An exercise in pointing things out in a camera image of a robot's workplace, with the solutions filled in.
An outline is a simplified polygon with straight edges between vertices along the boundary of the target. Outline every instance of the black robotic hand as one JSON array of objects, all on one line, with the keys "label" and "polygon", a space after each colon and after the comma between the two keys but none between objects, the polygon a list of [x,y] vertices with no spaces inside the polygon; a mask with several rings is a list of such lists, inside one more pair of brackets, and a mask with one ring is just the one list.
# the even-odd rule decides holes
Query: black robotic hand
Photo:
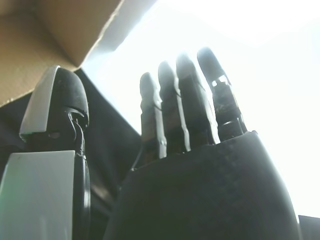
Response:
[{"label": "black robotic hand", "polygon": [[248,132],[230,81],[209,48],[196,68],[140,80],[143,151],[127,176],[105,240],[299,240],[289,194],[256,132]]}]

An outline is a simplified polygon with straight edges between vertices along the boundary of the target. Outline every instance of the bright white background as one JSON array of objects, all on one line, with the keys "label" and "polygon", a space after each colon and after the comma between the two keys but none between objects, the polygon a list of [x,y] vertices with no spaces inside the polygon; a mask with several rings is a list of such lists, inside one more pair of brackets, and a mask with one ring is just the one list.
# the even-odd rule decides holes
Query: bright white background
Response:
[{"label": "bright white background", "polygon": [[141,74],[211,47],[296,213],[320,217],[319,9],[317,0],[158,0],[115,52],[83,69],[140,133]]}]

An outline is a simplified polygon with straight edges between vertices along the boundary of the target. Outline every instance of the robotic hand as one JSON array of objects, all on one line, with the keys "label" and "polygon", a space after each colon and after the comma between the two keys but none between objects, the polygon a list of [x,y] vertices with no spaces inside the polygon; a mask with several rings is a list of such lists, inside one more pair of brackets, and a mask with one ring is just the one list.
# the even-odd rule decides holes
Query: robotic hand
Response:
[{"label": "robotic hand", "polygon": [[299,240],[290,196],[209,48],[163,62],[159,95],[140,80],[143,151],[125,179],[105,240]]},{"label": "robotic hand", "polygon": [[83,130],[85,89],[73,72],[51,67],[27,106],[20,137],[27,152],[7,152],[0,183],[0,239],[85,240],[90,179]]}]

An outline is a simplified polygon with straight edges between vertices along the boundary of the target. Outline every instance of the brown cardboard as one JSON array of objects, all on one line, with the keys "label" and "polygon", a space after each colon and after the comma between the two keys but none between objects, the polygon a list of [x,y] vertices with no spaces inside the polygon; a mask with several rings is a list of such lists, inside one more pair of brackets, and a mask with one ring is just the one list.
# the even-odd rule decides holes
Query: brown cardboard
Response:
[{"label": "brown cardboard", "polygon": [[49,66],[79,68],[117,18],[125,23],[112,30],[118,46],[156,0],[126,0],[129,20],[117,15],[124,1],[0,0],[0,107],[31,92]]}]

